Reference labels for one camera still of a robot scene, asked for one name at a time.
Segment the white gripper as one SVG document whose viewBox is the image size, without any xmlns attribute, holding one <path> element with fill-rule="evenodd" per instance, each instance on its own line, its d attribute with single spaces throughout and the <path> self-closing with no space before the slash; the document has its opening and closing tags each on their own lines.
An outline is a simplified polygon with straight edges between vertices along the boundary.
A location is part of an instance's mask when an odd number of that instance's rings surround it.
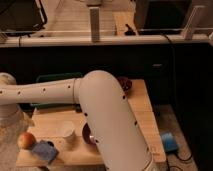
<svg viewBox="0 0 213 171">
<path fill-rule="evenodd" d="M 34 125 L 34 121 L 19 105 L 0 106 L 0 135 L 19 122 L 23 122 L 26 126 Z"/>
</svg>

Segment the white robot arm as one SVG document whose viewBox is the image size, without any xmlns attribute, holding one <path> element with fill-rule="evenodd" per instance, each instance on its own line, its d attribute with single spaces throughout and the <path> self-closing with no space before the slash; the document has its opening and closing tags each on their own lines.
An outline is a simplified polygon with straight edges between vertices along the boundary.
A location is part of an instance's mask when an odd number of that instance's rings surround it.
<svg viewBox="0 0 213 171">
<path fill-rule="evenodd" d="M 106 71 L 29 85 L 0 83 L 0 111 L 17 103 L 78 104 L 107 171 L 158 171 L 122 87 Z"/>
</svg>

